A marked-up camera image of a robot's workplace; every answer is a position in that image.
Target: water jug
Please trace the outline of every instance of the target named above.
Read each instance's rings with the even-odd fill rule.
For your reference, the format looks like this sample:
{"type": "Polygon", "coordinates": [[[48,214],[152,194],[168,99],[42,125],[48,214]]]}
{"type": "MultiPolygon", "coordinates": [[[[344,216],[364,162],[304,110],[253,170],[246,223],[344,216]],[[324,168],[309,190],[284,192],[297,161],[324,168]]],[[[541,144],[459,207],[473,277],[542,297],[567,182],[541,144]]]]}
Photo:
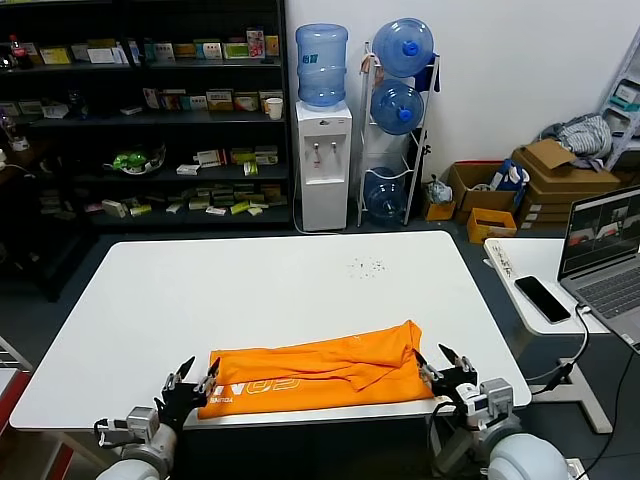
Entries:
{"type": "Polygon", "coordinates": [[[329,107],[344,100],[345,58],[349,34],[344,27],[325,23],[296,30],[300,100],[329,107]]]}
{"type": "Polygon", "coordinates": [[[378,30],[373,52],[386,72],[395,77],[411,77],[431,62],[433,35],[421,20],[402,18],[378,30]]]}
{"type": "Polygon", "coordinates": [[[407,195],[399,179],[390,179],[395,174],[386,167],[376,167],[373,172],[367,172],[364,179],[364,200],[371,219],[383,225],[402,223],[407,195]]]}
{"type": "Polygon", "coordinates": [[[385,80],[371,97],[371,115],[391,135],[403,135],[422,120],[424,101],[420,93],[400,80],[385,80]]]}

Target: smartphone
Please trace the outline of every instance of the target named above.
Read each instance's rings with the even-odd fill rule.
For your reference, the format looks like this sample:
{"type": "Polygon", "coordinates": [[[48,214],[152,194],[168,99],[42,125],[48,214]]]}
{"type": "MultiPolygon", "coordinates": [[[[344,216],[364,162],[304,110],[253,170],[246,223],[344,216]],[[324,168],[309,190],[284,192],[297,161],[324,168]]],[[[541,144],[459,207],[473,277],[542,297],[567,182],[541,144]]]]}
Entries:
{"type": "Polygon", "coordinates": [[[558,323],[571,318],[571,314],[549,293],[549,290],[537,278],[519,278],[516,280],[516,287],[551,323],[558,323]]]}

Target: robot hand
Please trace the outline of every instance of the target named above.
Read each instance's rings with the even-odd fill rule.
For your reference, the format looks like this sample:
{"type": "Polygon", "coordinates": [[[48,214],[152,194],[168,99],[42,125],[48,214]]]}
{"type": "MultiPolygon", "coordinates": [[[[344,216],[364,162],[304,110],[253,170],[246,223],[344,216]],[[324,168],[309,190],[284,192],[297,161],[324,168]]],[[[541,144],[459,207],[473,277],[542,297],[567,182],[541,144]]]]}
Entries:
{"type": "Polygon", "coordinates": [[[438,371],[414,351],[422,380],[435,396],[449,397],[455,408],[457,428],[442,450],[434,452],[434,470],[456,478],[465,473],[477,475],[477,464],[469,464],[471,453],[476,462],[488,466],[489,480],[570,479],[567,463],[553,445],[522,433],[513,415],[511,385],[496,378],[478,387],[478,374],[469,359],[444,345],[439,347],[452,368],[438,371]]]}
{"type": "Polygon", "coordinates": [[[126,420],[103,418],[94,425],[98,445],[123,447],[122,460],[103,472],[98,480],[164,480],[173,468],[177,437],[194,408],[204,407],[216,386],[218,359],[200,383],[185,383],[195,357],[170,373],[156,409],[135,407],[126,420]]]}

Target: laptop keyboard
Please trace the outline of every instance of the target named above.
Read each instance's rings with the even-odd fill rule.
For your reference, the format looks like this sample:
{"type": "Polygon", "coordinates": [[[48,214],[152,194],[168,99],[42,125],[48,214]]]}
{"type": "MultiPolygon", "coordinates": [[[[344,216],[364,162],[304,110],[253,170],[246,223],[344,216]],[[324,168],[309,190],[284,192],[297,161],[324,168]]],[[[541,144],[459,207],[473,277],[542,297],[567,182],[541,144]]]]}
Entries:
{"type": "Polygon", "coordinates": [[[578,289],[592,308],[613,318],[640,307],[640,267],[578,289]]]}

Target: orange shirt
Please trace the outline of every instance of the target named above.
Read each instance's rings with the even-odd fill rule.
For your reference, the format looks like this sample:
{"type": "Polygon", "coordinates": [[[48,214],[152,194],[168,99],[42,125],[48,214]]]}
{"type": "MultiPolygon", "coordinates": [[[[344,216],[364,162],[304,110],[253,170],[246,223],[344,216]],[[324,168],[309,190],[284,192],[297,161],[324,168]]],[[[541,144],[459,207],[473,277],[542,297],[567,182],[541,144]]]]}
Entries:
{"type": "Polygon", "coordinates": [[[413,349],[411,321],[377,332],[276,349],[211,352],[220,371],[201,419],[431,398],[413,349]]]}

